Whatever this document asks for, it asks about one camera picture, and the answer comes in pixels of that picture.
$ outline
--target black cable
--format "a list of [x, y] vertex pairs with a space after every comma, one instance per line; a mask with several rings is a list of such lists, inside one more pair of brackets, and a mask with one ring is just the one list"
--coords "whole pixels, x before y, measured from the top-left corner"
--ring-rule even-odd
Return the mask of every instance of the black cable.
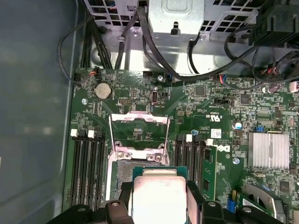
[[68, 81], [70, 81], [72, 84], [77, 84], [77, 85], [80, 85], [82, 83], [84, 83], [88, 78], [89, 76], [86, 76], [84, 79], [82, 79], [81, 81], [74, 81], [66, 72], [65, 70], [65, 67], [64, 67], [64, 63], [62, 61], [62, 55], [61, 55], [61, 49], [62, 49], [62, 44], [64, 42], [64, 40], [72, 33], [76, 32], [77, 30], [79, 30], [81, 27], [83, 27], [86, 23], [88, 23], [90, 20], [93, 19], [93, 16], [89, 16], [88, 18], [86, 18], [84, 21], [82, 21], [81, 23], [79, 23], [73, 30], [71, 30], [70, 32], [68, 32], [64, 37], [62, 37], [60, 40], [59, 40], [59, 43], [58, 43], [58, 60], [59, 60], [59, 66], [60, 66], [60, 69], [63, 73], [63, 75], [67, 78]]
[[165, 70], [165, 68], [163, 68], [161, 65], [159, 65], [148, 53], [147, 49], [146, 49], [146, 41], [144, 36], [142, 36], [142, 48], [143, 48], [143, 52], [146, 56], [146, 58], [154, 65], [157, 66], [158, 68], [160, 68], [161, 70]]
[[[133, 25], [136, 23], [137, 19], [138, 19], [138, 15], [137, 15], [137, 13], [135, 13], [134, 16], [131, 18], [130, 22], [124, 28], [124, 30], [121, 34], [121, 37], [124, 38], [124, 42], [126, 41], [127, 32], [133, 27]], [[123, 53], [125, 52], [125, 43], [124, 42], [121, 41], [120, 45], [118, 47], [118, 56], [116, 58], [114, 69], [120, 69], [120, 67], [121, 67], [122, 56], [123, 56]]]
[[197, 34], [196, 39], [194, 41], [190, 41], [188, 44], [188, 61], [195, 74], [199, 74], [199, 72], [197, 71], [194, 65], [192, 54], [193, 54], [193, 48], [197, 44], [199, 37], [200, 37], [200, 32]]
[[[225, 42], [224, 42], [224, 51], [226, 53], [226, 55], [231, 59], [231, 60], [235, 60], [237, 57], [236, 55], [234, 55], [230, 49], [228, 48], [228, 41], [229, 39], [234, 36], [237, 33], [240, 33], [242, 31], [246, 31], [246, 30], [252, 30], [255, 26], [246, 26], [246, 27], [241, 27], [236, 29], [235, 31], [233, 31], [232, 33], [230, 33], [230, 35], [228, 35], [228, 37], [226, 38]], [[247, 68], [251, 69], [251, 64], [249, 64], [246, 61], [241, 60], [239, 63], [245, 65]]]
[[256, 50], [256, 47], [252, 47], [249, 50], [247, 50], [245, 53], [240, 55], [238, 58], [236, 58], [235, 60], [231, 61], [227, 65], [225, 65], [221, 68], [218, 68], [214, 71], [211, 71], [211, 72], [208, 72], [208, 73], [205, 73], [202, 75], [196, 75], [196, 76], [181, 76], [165, 61], [163, 56], [160, 54], [160, 52], [156, 48], [153, 40], [151, 39], [149, 26], [148, 26], [147, 20], [146, 20], [145, 8], [140, 7], [137, 12], [138, 12], [139, 22], [140, 22], [146, 43], [148, 44], [149, 48], [151, 49], [154, 57], [170, 74], [172, 74], [175, 78], [177, 78], [181, 81], [194, 82], [197, 80], [206, 79], [206, 78], [209, 78], [210, 76], [222, 73], [223, 71], [231, 68], [233, 65], [237, 64], [240, 60], [242, 60], [243, 58], [245, 58], [246, 56], [251, 54], [254, 50]]
[[[256, 50], [256, 52], [254, 53], [253, 55], [253, 59], [252, 59], [252, 67], [254, 68], [255, 64], [256, 64], [256, 58], [257, 58], [257, 54], [259, 52], [259, 49]], [[290, 59], [287, 59], [287, 55], [285, 55], [282, 59], [279, 60], [278, 62], [278, 65], [281, 64], [282, 62], [284, 63], [288, 63], [290, 60], [292, 60], [293, 58], [290, 58]], [[298, 74], [298, 70], [299, 70], [299, 67], [298, 67], [298, 63], [297, 63], [297, 66], [295, 67], [294, 71], [289, 75], [289, 76], [292, 76], [294, 74]], [[260, 78], [256, 73], [255, 73], [255, 70], [252, 69], [252, 75], [253, 77], [260, 81], [260, 82], [264, 82], [264, 83], [269, 83], [269, 84], [279, 84], [279, 83], [284, 83], [284, 82], [289, 82], [289, 81], [292, 81], [294, 79], [298, 79], [299, 78], [299, 75], [297, 76], [294, 76], [294, 77], [291, 77], [291, 78], [286, 78], [286, 79], [281, 79], [281, 77], [272, 77], [271, 79], [276, 79], [276, 78], [280, 78], [280, 80], [268, 80], [268, 79], [262, 79]]]
[[101, 36], [99, 34], [98, 26], [94, 21], [91, 22], [91, 26], [92, 26], [92, 31], [93, 31], [93, 39], [94, 39], [96, 48], [98, 50], [98, 54], [100, 56], [103, 68], [104, 69], [112, 69], [112, 65], [111, 65], [109, 56], [107, 58], [106, 54], [104, 53], [104, 50], [103, 50], [103, 47], [106, 49], [105, 44], [100, 43]]

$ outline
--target black chip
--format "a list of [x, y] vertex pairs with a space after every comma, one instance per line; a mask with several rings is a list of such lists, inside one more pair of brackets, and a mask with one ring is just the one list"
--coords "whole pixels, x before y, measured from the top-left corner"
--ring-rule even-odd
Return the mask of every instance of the black chip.
[[183, 124], [184, 123], [184, 119], [183, 118], [178, 118], [178, 123]]
[[295, 102], [289, 102], [289, 107], [295, 107]]
[[285, 181], [281, 181], [279, 183], [279, 190], [281, 192], [290, 192], [290, 183], [289, 182], [285, 182]]
[[144, 71], [143, 77], [153, 77], [154, 73], [152, 71]]
[[296, 175], [296, 169], [290, 169], [290, 174]]
[[203, 87], [203, 86], [196, 86], [195, 87], [195, 95], [196, 96], [204, 96], [205, 95], [205, 87]]
[[86, 137], [86, 130], [80, 130], [78, 136]]
[[210, 161], [210, 159], [211, 159], [211, 150], [205, 149], [205, 156], [204, 157], [205, 157], [206, 160]]
[[204, 188], [204, 190], [208, 191], [209, 190], [209, 186], [210, 186], [210, 182], [207, 181], [206, 179], [204, 179], [204, 182], [203, 182], [203, 188]]
[[242, 137], [243, 136], [243, 131], [242, 130], [236, 130], [235, 135], [237, 137]]
[[250, 103], [250, 95], [241, 95], [240, 103], [248, 105]]
[[280, 113], [280, 112], [275, 113], [275, 117], [276, 118], [282, 118], [282, 113]]

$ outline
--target chip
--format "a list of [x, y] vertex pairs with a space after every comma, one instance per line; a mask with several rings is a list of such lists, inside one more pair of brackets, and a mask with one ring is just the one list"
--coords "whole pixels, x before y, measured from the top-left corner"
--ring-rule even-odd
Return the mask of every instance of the chip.
[[289, 107], [295, 107], [295, 102], [289, 102]]
[[205, 95], [205, 87], [203, 87], [203, 86], [196, 86], [195, 87], [195, 95], [196, 96], [204, 96]]
[[210, 159], [211, 159], [211, 150], [205, 149], [205, 156], [204, 157], [205, 157], [206, 160], [210, 161]]
[[279, 183], [279, 190], [281, 192], [290, 192], [290, 183], [286, 181], [281, 181]]
[[250, 95], [241, 95], [240, 103], [248, 105], [250, 103]]
[[207, 181], [206, 179], [204, 179], [204, 182], [203, 182], [203, 189], [208, 191], [209, 190], [209, 186], [210, 186], [210, 182]]
[[236, 131], [235, 131], [235, 135], [236, 135], [237, 137], [242, 137], [242, 136], [243, 136], [243, 131], [242, 131], [242, 130], [236, 130]]
[[185, 115], [185, 111], [178, 111], [178, 116], [184, 116]]

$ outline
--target screw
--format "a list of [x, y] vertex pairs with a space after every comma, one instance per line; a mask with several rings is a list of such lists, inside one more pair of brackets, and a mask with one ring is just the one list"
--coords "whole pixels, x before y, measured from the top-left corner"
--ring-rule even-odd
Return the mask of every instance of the screw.
[[157, 80], [158, 80], [159, 82], [162, 82], [162, 81], [163, 81], [163, 76], [159, 75], [159, 76], [157, 77]]
[[240, 159], [239, 158], [233, 158], [233, 164], [239, 164], [240, 163]]
[[204, 41], [206, 39], [206, 35], [203, 35], [203, 34], [201, 34], [199, 37], [200, 37], [201, 41]]
[[161, 156], [156, 155], [156, 156], [155, 156], [155, 160], [156, 160], [157, 162], [160, 162], [160, 161], [162, 160], [162, 158], [161, 158]]
[[138, 31], [137, 30], [133, 31], [133, 36], [138, 36]]
[[82, 102], [82, 104], [86, 105], [87, 104], [87, 99], [84, 98], [84, 99], [81, 100], [81, 102]]
[[123, 158], [123, 152], [119, 152], [119, 153], [117, 153], [117, 156], [118, 156], [119, 158]]
[[210, 205], [211, 207], [216, 207], [216, 203], [215, 202], [209, 202], [208, 205]]
[[119, 202], [113, 202], [111, 203], [112, 206], [118, 206], [119, 205]]
[[247, 212], [247, 213], [251, 213], [251, 209], [250, 208], [243, 208], [243, 211]]

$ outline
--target perforated metal panel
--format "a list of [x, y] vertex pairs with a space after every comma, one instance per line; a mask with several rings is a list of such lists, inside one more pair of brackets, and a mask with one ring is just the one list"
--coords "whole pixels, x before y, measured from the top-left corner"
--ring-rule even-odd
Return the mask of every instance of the perforated metal panel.
[[[112, 30], [126, 26], [136, 10], [137, 0], [84, 0], [98, 24]], [[205, 22], [201, 31], [230, 33], [247, 23], [255, 23], [263, 0], [205, 0]]]

